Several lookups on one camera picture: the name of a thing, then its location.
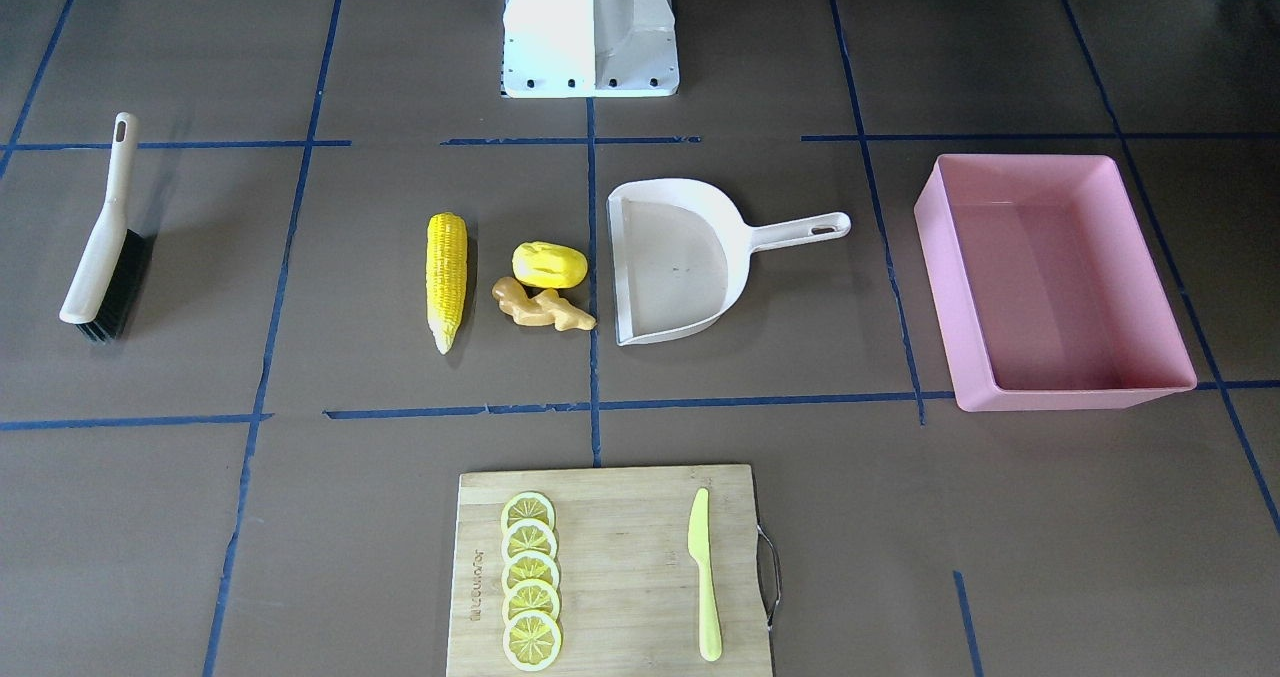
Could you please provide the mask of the beige plastic dustpan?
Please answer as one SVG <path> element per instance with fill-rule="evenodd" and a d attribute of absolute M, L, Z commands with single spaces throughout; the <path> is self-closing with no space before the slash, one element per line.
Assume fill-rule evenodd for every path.
<path fill-rule="evenodd" d="M 840 239 L 852 227 L 845 212 L 751 227 L 728 195 L 694 179 L 625 182 L 605 211 L 618 346 L 709 329 L 741 297 L 754 253 Z"/>

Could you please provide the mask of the yellow corn cob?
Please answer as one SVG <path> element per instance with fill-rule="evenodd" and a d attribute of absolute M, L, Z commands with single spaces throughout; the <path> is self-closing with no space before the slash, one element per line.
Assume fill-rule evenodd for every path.
<path fill-rule="evenodd" d="M 426 227 L 425 311 L 440 354 L 448 354 L 463 321 L 468 282 L 468 232 L 454 212 L 438 212 Z"/>

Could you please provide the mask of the beige hand brush black bristles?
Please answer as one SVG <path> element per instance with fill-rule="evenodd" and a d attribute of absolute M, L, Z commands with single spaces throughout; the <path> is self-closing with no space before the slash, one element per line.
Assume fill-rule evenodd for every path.
<path fill-rule="evenodd" d="M 102 207 L 59 312 L 95 344 L 123 334 L 148 259 L 148 241 L 128 227 L 137 127 L 132 113 L 114 118 Z"/>

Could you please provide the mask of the pink plastic bin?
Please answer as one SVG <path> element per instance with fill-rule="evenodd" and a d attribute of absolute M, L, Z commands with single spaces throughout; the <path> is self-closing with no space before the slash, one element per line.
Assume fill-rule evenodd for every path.
<path fill-rule="evenodd" d="M 914 215 L 960 410 L 1121 410 L 1198 384 L 1112 157 L 942 154 Z"/>

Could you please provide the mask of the lemon slice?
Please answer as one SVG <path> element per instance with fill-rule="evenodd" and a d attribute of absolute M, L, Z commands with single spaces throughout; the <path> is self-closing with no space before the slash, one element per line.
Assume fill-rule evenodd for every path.
<path fill-rule="evenodd" d="M 507 561 L 513 561 L 525 552 L 556 559 L 558 549 L 554 529 L 536 518 L 522 518 L 509 523 L 500 543 L 502 554 Z"/>
<path fill-rule="evenodd" d="M 504 590 L 502 616 L 506 623 L 515 621 L 526 612 L 538 612 L 558 621 L 561 616 L 561 594 L 558 587 L 545 580 L 521 580 Z"/>
<path fill-rule="evenodd" d="M 547 495 L 538 491 L 524 491 L 513 495 L 504 504 L 500 517 L 503 529 L 522 520 L 535 520 L 548 529 L 556 529 L 556 507 Z"/>
<path fill-rule="evenodd" d="M 558 621 L 543 610 L 522 610 L 506 623 L 503 653 L 517 671 L 547 669 L 558 658 L 562 645 Z"/>
<path fill-rule="evenodd" d="M 517 584 L 536 580 L 544 582 L 554 590 L 561 585 L 561 569 L 554 558 L 543 552 L 518 552 L 506 559 L 502 571 L 502 586 L 504 593 L 515 590 Z"/>

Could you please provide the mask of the wooden cutting board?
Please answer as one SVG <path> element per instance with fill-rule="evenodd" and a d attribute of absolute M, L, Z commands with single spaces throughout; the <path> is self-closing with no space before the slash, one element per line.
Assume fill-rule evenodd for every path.
<path fill-rule="evenodd" d="M 709 507 L 710 576 L 723 653 L 699 648 L 699 568 L 686 534 Z M 666 466 L 471 472 L 460 477 L 445 673 L 516 676 L 503 653 L 504 506 L 556 509 L 564 642 L 549 676 L 771 676 L 753 468 Z"/>

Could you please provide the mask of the yellow-green plastic knife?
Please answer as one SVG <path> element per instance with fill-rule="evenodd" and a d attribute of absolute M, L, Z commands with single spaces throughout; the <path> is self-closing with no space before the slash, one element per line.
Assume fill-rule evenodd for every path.
<path fill-rule="evenodd" d="M 710 494 L 708 488 L 699 488 L 695 491 L 687 526 L 687 552 L 698 568 L 698 649 L 704 662 L 714 663 L 723 655 L 723 639 L 710 557 Z"/>

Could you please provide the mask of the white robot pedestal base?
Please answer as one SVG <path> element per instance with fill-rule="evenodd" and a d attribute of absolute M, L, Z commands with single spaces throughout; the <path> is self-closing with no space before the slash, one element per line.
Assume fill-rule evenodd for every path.
<path fill-rule="evenodd" d="M 507 99 L 660 99 L 680 86 L 673 0 L 506 0 Z"/>

